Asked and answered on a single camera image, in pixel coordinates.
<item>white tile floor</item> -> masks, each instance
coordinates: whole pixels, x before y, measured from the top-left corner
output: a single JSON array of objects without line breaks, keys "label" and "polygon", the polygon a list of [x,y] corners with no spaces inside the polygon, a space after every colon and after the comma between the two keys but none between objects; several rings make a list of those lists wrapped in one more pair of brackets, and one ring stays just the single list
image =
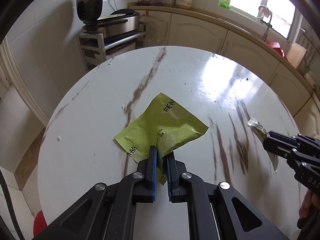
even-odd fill
[{"label": "white tile floor", "polygon": [[22,193],[34,217],[41,211],[41,204],[38,191],[38,165],[34,168],[29,179],[27,180]]},{"label": "white tile floor", "polygon": [[0,99],[0,164],[14,173],[43,125],[11,86]]},{"label": "white tile floor", "polygon": [[[7,182],[18,223],[26,240],[33,238],[34,216],[41,210],[37,168],[20,191],[14,172],[43,125],[29,110],[13,86],[0,99],[0,165]],[[18,236],[9,216],[0,188],[0,214],[16,239]]]},{"label": "white tile floor", "polygon": [[[26,240],[31,240],[33,238],[33,221],[34,217],[31,214],[30,209],[26,203],[26,200],[23,197],[23,194],[20,190],[18,190],[17,182],[15,181],[14,174],[10,171],[5,170],[4,168],[0,167],[4,179],[6,180],[10,197],[12,200],[12,205],[14,208],[14,212],[16,214],[19,226],[23,233],[23,236]],[[8,207],[6,205],[6,201],[4,198],[3,191],[0,187],[0,214],[3,218],[4,222],[6,223],[7,227],[9,228],[10,232],[16,239],[18,235],[14,229],[12,224],[12,220],[9,215]]]}]

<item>red object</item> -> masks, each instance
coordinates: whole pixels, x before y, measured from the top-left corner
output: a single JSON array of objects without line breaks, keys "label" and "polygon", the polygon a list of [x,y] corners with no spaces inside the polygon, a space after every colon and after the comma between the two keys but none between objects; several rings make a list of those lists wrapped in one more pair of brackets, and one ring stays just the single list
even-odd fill
[{"label": "red object", "polygon": [[33,222],[33,236],[39,234],[43,229],[47,227],[47,222],[44,219],[42,210],[37,214],[35,221]]},{"label": "red object", "polygon": [[284,57],[285,59],[287,59],[287,57],[284,54],[284,51],[281,49],[280,44],[278,42],[268,42],[267,44],[271,48],[273,48],[276,52],[278,52],[281,57]]}]

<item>cabinet handle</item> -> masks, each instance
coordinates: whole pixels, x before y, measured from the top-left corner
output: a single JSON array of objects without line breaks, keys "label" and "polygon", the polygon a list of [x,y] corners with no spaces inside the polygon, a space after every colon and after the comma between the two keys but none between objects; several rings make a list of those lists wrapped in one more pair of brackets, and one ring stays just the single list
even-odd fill
[{"label": "cabinet handle", "polygon": [[224,56],[224,54],[227,52],[228,46],[229,46],[229,42],[227,41],[226,48],[224,49],[223,53],[221,54],[222,56]]},{"label": "cabinet handle", "polygon": [[217,48],[216,54],[218,54],[220,52],[220,50],[222,49],[222,42],[223,42],[223,39],[220,39],[220,45]]},{"label": "cabinet handle", "polygon": [[165,23],[166,28],[165,28],[165,33],[164,33],[164,37],[165,37],[165,38],[167,37],[168,25],[169,25],[169,23],[166,22],[166,23]]}]

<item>human hand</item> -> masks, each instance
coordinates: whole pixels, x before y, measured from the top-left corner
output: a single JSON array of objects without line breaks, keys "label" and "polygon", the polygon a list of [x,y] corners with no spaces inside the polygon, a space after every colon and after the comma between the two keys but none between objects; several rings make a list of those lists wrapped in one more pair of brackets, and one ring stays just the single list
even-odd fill
[{"label": "human hand", "polygon": [[310,189],[308,189],[306,195],[304,196],[302,205],[299,209],[300,218],[306,218],[308,216],[309,208],[312,204],[320,209],[320,198],[316,194],[314,194]]}]

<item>window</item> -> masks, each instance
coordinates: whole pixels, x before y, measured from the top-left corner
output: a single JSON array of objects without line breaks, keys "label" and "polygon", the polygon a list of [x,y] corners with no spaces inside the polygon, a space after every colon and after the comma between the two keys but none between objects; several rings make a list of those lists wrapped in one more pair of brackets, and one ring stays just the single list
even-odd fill
[{"label": "window", "polygon": [[[295,6],[289,0],[231,0],[230,6],[254,18],[258,16],[258,7],[261,4],[267,6],[273,13],[272,28],[288,38],[295,12]],[[264,17],[263,20],[269,22],[269,18]]]}]

